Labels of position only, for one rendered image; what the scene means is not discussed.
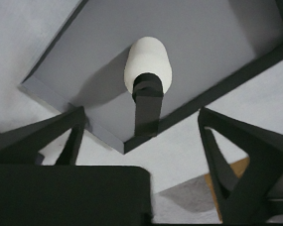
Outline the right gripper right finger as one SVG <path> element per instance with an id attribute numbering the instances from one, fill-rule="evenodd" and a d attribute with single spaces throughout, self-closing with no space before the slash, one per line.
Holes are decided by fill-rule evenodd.
<path id="1" fill-rule="evenodd" d="M 283 198 L 283 134 L 206 106 L 199 126 L 223 223 L 246 223 L 264 201 Z M 240 179 L 214 133 L 217 130 L 250 156 Z"/>

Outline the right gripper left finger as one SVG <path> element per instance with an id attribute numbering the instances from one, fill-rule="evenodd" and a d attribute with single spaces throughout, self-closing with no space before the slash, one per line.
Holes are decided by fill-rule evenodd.
<path id="1" fill-rule="evenodd" d="M 0 165 L 34 164 L 35 152 L 68 130 L 62 149 L 52 165 L 74 165 L 85 117 L 82 106 L 0 133 Z"/>

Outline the white pump bottle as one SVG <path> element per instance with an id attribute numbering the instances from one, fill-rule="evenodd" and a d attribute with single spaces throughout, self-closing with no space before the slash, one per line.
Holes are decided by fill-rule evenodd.
<path id="1" fill-rule="evenodd" d="M 132 45 L 124 81 L 136 103 L 135 136 L 157 137 L 164 94 L 172 82 L 167 52 L 159 40 L 144 37 Z"/>

